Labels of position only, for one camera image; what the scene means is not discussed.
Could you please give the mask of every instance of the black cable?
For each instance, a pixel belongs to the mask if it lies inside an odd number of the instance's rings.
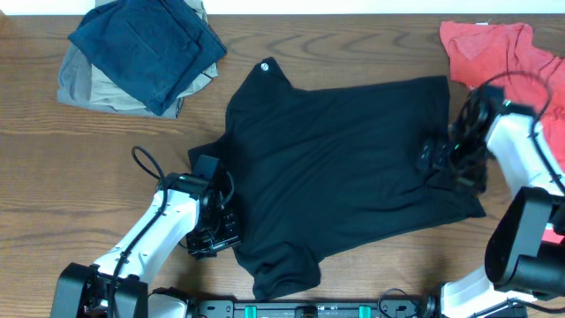
[[[145,165],[143,165],[143,163],[141,163],[139,161],[138,157],[135,155],[135,152],[137,150],[142,152],[143,155],[145,155],[147,157],[147,159],[149,159],[149,161],[151,161],[153,166],[157,169],[157,172],[159,173],[159,175],[154,174]],[[143,169],[145,172],[150,174],[152,177],[159,179],[159,182],[162,183],[162,203],[161,203],[161,206],[159,207],[159,209],[157,209],[157,213],[155,213],[155,215],[151,218],[151,220],[143,227],[143,229],[141,229],[141,231],[135,236],[135,238],[133,238],[132,242],[125,248],[125,250],[122,253],[120,253],[120,258],[117,261],[116,268],[114,269],[114,274],[112,275],[112,279],[111,279],[110,284],[109,284],[108,318],[112,318],[114,316],[114,295],[115,295],[115,289],[116,289],[116,284],[117,284],[117,278],[119,276],[120,270],[122,269],[122,266],[124,266],[124,263],[127,260],[127,257],[132,252],[132,249],[135,247],[135,245],[138,243],[138,241],[143,237],[143,235],[145,235],[145,233],[149,230],[151,225],[153,225],[157,221],[159,216],[162,215],[163,211],[165,210],[165,208],[167,206],[168,185],[165,184],[165,174],[162,172],[162,169],[161,169],[161,166],[159,166],[159,163],[157,163],[157,161],[151,156],[151,154],[149,154],[148,151],[146,151],[144,148],[139,147],[139,146],[135,146],[135,147],[132,148],[132,157],[133,157],[133,160],[141,167],[141,169]]]
[[[382,309],[382,307],[380,306],[380,303],[382,302],[382,298],[385,297],[390,292],[400,292],[400,293],[403,293],[406,296],[409,296],[405,291],[401,290],[400,288],[391,288],[391,289],[383,292],[382,295],[379,297],[379,300],[377,300],[377,309],[379,309],[379,312],[382,315],[384,315],[386,318],[392,318],[392,317]],[[415,302],[414,300],[409,300],[409,302],[411,302],[412,305],[418,307],[418,303]],[[416,314],[406,316],[406,318],[412,318],[412,317],[416,317]]]
[[[549,86],[549,84],[545,80],[543,80],[541,77],[539,77],[538,74],[535,74],[535,73],[525,72],[525,71],[507,71],[507,72],[500,73],[498,75],[494,75],[492,78],[487,80],[485,83],[481,84],[481,86],[479,87],[479,89],[481,90],[480,91],[481,99],[483,99],[482,97],[483,97],[483,93],[485,91],[485,87],[489,83],[493,82],[494,80],[501,79],[505,76],[509,77],[511,75],[520,75],[520,76],[531,78],[532,80],[535,80],[539,84],[541,84],[541,86],[546,90],[547,100],[544,103],[544,106],[541,109],[540,113],[538,113],[536,115],[536,117],[533,119],[533,121],[531,122],[530,136],[531,136],[531,141],[533,142],[533,146],[536,148],[536,152],[538,153],[539,159],[541,159],[542,163],[546,166],[547,172],[549,172],[551,179],[557,185],[559,190],[563,194],[565,194],[565,186],[561,182],[561,176],[559,176],[559,175],[557,175],[557,173],[555,173],[555,170],[551,166],[551,163],[549,163],[546,156],[543,154],[541,147],[539,146],[539,143],[538,143],[538,140],[537,140],[538,134],[535,133],[536,124],[539,122],[541,117],[544,116],[544,114],[546,114],[547,108],[549,107],[549,104],[551,103],[551,100],[553,98],[553,91],[552,91],[551,87]]]

